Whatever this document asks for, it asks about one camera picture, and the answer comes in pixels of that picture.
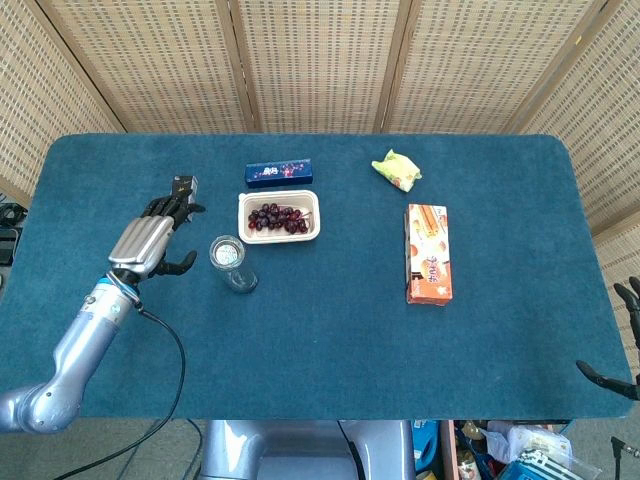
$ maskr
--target woven screen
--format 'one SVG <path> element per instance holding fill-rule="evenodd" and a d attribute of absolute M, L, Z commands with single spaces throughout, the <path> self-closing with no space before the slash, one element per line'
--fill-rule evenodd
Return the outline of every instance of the woven screen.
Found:
<path fill-rule="evenodd" d="M 589 0 L 422 3 L 392 132 L 500 132 Z"/>
<path fill-rule="evenodd" d="M 596 252 L 627 359 L 634 375 L 636 375 L 640 373 L 640 363 L 638 349 L 634 344 L 633 332 L 629 325 L 629 312 L 627 312 L 622 299 L 613 290 L 613 284 L 622 283 L 631 289 L 628 282 L 629 277 L 640 276 L 640 225 L 598 245 Z"/>
<path fill-rule="evenodd" d="M 23 0 L 0 2 L 0 59 L 0 184 L 28 205 L 55 139 L 116 126 Z"/>
<path fill-rule="evenodd" d="M 265 131 L 373 130 L 398 0 L 239 6 Z"/>
<path fill-rule="evenodd" d="M 41 2 L 130 131 L 244 131 L 213 0 Z"/>
<path fill-rule="evenodd" d="M 639 37 L 625 0 L 525 128 L 568 147 L 592 227 L 640 206 Z"/>

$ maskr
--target orange box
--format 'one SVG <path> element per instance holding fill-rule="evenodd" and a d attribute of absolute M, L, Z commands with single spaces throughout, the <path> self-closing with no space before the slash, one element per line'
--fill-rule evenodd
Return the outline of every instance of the orange box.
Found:
<path fill-rule="evenodd" d="M 453 298 L 447 207 L 410 204 L 404 232 L 407 302 L 446 305 Z"/>

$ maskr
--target robotic arm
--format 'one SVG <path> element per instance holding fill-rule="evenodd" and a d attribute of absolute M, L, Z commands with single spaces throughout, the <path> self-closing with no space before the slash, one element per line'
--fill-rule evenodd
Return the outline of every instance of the robotic arm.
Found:
<path fill-rule="evenodd" d="M 191 251 L 179 264 L 165 261 L 167 244 L 193 212 L 190 189 L 157 198 L 133 220 L 116 243 L 111 269 L 98 280 L 53 352 L 55 374 L 47 383 L 0 394 L 0 433 L 56 433 L 79 413 L 87 382 L 131 309 L 141 308 L 137 286 L 154 275 L 182 275 L 196 259 Z"/>

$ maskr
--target blue box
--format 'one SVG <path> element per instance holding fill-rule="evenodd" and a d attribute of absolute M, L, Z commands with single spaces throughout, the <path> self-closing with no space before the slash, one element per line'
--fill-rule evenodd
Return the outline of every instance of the blue box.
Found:
<path fill-rule="evenodd" d="M 249 188 L 313 183 L 311 159 L 250 163 L 244 168 L 244 180 Z"/>

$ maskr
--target table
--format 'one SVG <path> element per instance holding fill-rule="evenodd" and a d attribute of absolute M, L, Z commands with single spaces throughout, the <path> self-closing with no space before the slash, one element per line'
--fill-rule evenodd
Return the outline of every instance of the table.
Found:
<path fill-rule="evenodd" d="M 370 166 L 389 148 L 424 178 L 405 194 Z M 244 165 L 308 158 L 317 239 L 251 245 L 260 277 L 237 295 L 211 241 L 237 235 Z M 182 277 L 141 285 L 187 351 L 177 416 L 235 419 L 622 416 L 630 402 L 588 382 L 577 359 L 629 378 L 566 149 L 544 136 L 66 136 L 51 147 L 0 306 L 0 389 L 46 381 L 51 352 L 108 266 L 129 221 L 199 179 L 207 213 L 168 259 Z M 446 205 L 454 299 L 407 305 L 403 212 Z M 130 314 L 89 382 L 85 416 L 159 417 L 178 377 L 162 329 Z"/>

